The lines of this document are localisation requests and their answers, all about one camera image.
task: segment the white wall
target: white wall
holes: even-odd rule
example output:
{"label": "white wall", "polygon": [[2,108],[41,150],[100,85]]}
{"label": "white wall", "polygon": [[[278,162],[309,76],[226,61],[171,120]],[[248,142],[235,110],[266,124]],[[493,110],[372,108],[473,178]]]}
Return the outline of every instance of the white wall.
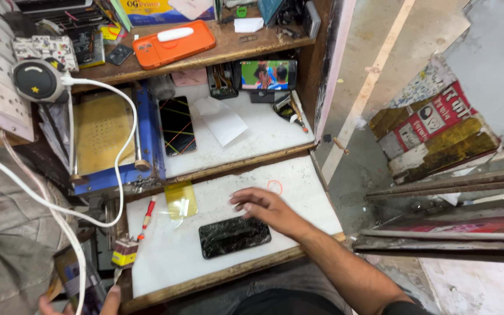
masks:
{"label": "white wall", "polygon": [[469,103],[482,113],[504,145],[504,0],[476,0],[472,23],[444,53]]}
{"label": "white wall", "polygon": [[420,258],[445,315],[504,315],[504,263]]}

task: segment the white work surface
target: white work surface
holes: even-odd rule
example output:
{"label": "white work surface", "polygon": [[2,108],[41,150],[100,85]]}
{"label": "white work surface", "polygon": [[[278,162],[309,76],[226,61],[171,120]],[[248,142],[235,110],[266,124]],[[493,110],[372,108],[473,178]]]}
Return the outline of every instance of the white work surface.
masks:
{"label": "white work surface", "polygon": [[239,91],[238,97],[221,101],[231,107],[244,120],[248,129],[223,147],[203,119],[200,118],[200,113],[193,107],[196,100],[207,96],[209,96],[208,84],[176,87],[175,97],[186,97],[188,99],[197,149],[176,156],[167,156],[164,153],[166,178],[241,161],[314,141],[312,128],[306,117],[304,117],[304,122],[309,129],[308,134],[296,123],[291,124],[277,116],[271,104],[252,104],[248,92]]}
{"label": "white work surface", "polygon": [[[157,214],[167,211],[165,195],[160,193],[133,265],[134,298],[297,246],[295,241],[270,228],[272,240],[267,244],[209,260],[202,256],[199,227],[241,216],[242,213],[234,211],[234,206],[228,203],[230,195],[251,186],[266,188],[271,180],[281,183],[281,197],[303,218],[328,234],[342,231],[310,156],[195,184],[198,214],[185,218],[175,230],[172,230],[176,225],[169,215]],[[141,233],[149,201],[147,197],[127,204],[130,235]]]}

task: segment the green clip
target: green clip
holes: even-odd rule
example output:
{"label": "green clip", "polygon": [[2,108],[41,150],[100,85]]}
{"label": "green clip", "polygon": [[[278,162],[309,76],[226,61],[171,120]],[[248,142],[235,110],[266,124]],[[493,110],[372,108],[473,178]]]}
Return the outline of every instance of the green clip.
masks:
{"label": "green clip", "polygon": [[238,7],[236,9],[236,16],[239,18],[246,17],[246,7]]}

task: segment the red screwdriver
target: red screwdriver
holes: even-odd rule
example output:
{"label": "red screwdriver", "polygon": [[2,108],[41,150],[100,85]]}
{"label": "red screwdriver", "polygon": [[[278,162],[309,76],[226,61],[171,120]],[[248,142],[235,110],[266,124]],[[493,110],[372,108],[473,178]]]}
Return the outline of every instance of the red screwdriver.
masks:
{"label": "red screwdriver", "polygon": [[145,214],[145,219],[143,223],[143,230],[141,230],[141,234],[137,236],[137,240],[141,241],[145,238],[143,233],[145,232],[145,229],[147,228],[147,224],[149,224],[149,221],[151,219],[150,214],[153,212],[153,209],[155,208],[155,201],[157,201],[157,197],[152,196],[151,201],[149,202],[149,206],[147,207],[147,213]]}

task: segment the orange phone case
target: orange phone case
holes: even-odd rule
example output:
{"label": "orange phone case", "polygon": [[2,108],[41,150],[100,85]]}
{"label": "orange phone case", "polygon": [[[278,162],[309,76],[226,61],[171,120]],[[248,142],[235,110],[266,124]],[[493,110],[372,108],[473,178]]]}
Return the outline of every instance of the orange phone case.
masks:
{"label": "orange phone case", "polygon": [[163,43],[158,41],[157,33],[133,41],[133,50],[143,69],[151,70],[215,47],[215,37],[204,21],[196,20],[171,29],[180,27],[191,27],[194,33]]}

